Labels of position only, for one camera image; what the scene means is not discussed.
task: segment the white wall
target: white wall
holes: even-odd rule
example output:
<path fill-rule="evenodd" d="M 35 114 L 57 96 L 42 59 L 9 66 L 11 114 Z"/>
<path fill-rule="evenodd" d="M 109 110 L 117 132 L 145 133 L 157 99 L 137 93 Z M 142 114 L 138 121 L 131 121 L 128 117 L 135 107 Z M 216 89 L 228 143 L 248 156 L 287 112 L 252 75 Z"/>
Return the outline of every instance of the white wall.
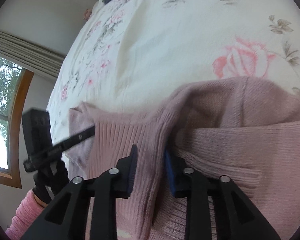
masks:
<path fill-rule="evenodd" d="M 31 107 L 46 109 L 54 83 L 50 80 L 34 75 L 26 96 L 23 111 Z M 33 174 L 28 174 L 23 168 L 23 161 L 27 158 L 26 145 L 23 137 L 22 126 L 19 135 L 19 168 L 22 189 L 8 187 L 0 184 L 0 225 L 3 229 L 10 226 L 11 219 L 16 213 L 21 200 L 26 193 L 34 187 Z"/>
<path fill-rule="evenodd" d="M 84 25 L 83 14 L 98 0 L 6 0 L 0 30 L 66 55 Z"/>

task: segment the window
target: window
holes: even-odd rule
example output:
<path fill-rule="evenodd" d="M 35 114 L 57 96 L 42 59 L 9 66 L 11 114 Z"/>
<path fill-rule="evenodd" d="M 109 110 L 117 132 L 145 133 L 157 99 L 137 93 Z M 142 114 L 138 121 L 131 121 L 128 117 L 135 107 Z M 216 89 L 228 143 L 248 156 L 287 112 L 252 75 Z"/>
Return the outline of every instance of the window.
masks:
<path fill-rule="evenodd" d="M 32 72 L 0 57 L 0 183 L 19 188 L 20 122 L 32 76 Z"/>

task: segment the black glove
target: black glove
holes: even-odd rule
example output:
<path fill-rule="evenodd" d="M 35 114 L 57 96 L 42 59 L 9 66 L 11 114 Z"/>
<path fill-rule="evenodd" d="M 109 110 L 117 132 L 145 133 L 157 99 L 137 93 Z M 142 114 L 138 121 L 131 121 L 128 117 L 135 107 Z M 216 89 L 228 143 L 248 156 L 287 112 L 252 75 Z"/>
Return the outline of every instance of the black glove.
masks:
<path fill-rule="evenodd" d="M 35 187 L 32 189 L 33 193 L 47 204 L 51 201 L 47 187 L 51 187 L 53 195 L 56 196 L 69 183 L 68 171 L 61 159 L 38 170 L 33 179 L 35 183 Z"/>

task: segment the curtain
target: curtain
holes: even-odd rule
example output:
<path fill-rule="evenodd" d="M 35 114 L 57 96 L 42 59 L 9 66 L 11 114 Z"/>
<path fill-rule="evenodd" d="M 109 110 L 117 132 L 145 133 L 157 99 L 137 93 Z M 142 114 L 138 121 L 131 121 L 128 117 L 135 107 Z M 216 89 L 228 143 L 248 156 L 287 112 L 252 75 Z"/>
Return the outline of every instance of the curtain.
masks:
<path fill-rule="evenodd" d="M 0 57 L 53 80 L 58 77 L 65 58 L 57 52 L 2 31 Z"/>

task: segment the wooden window frame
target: wooden window frame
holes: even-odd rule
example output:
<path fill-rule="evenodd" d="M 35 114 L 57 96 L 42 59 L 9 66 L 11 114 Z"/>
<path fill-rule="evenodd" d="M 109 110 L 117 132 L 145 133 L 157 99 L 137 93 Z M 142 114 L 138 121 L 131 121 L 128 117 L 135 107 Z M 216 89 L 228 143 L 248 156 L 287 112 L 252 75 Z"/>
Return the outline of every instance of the wooden window frame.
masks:
<path fill-rule="evenodd" d="M 8 170 L 0 168 L 0 184 L 22 188 L 19 171 L 19 134 L 23 106 L 34 73 L 22 70 L 15 90 L 12 105 L 9 109 L 7 133 L 7 161 Z"/>

